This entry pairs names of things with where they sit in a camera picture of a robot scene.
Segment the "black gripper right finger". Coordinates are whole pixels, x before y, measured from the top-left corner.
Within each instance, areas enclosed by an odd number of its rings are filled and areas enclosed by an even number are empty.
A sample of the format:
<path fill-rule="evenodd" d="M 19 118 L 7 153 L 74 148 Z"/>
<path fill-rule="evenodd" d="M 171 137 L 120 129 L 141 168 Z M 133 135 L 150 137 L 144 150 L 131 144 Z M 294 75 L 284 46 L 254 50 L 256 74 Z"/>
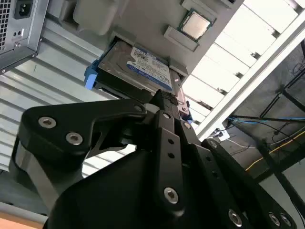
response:
<path fill-rule="evenodd" d="M 200 142 L 170 97 L 183 147 L 187 207 L 173 229 L 293 229 L 292 217 L 214 140 Z"/>

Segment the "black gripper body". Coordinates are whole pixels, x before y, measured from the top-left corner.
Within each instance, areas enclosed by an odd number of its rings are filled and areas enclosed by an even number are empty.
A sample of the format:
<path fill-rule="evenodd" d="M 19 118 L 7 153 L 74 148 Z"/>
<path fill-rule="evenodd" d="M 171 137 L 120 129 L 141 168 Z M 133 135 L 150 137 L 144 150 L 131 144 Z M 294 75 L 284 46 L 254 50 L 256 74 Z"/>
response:
<path fill-rule="evenodd" d="M 134 152 L 62 193 L 47 229 L 172 229 L 187 207 L 183 151 Z"/>

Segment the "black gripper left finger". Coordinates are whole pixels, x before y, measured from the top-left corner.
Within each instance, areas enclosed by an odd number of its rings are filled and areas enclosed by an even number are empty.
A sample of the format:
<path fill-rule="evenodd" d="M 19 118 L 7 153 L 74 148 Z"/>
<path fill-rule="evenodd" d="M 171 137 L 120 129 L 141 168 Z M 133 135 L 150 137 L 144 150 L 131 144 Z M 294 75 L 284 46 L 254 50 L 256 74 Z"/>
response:
<path fill-rule="evenodd" d="M 51 212 L 64 191 L 121 158 L 158 156 L 169 146 L 181 151 L 171 96 L 159 90 L 147 104 L 120 99 L 26 110 L 10 162 L 14 179 Z"/>

